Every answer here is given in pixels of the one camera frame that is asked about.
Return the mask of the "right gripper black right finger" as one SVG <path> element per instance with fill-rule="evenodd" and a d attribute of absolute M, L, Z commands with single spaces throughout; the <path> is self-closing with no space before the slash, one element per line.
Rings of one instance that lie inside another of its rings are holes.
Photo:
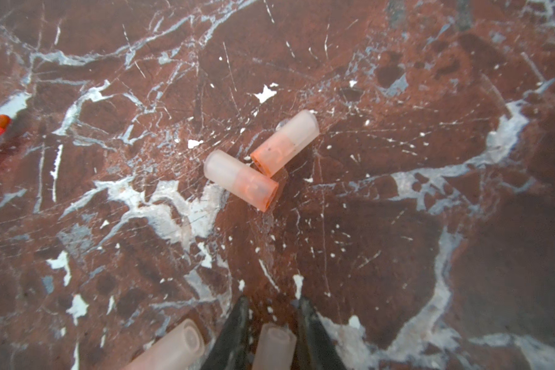
<path fill-rule="evenodd" d="M 297 364 L 300 369 L 346 370 L 335 345 L 309 298 L 301 298 L 297 309 Z"/>

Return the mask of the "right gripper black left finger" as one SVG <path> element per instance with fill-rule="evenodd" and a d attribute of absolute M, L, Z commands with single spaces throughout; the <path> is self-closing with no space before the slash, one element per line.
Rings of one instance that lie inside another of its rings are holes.
<path fill-rule="evenodd" d="M 249 299 L 237 299 L 201 370 L 248 368 Z"/>

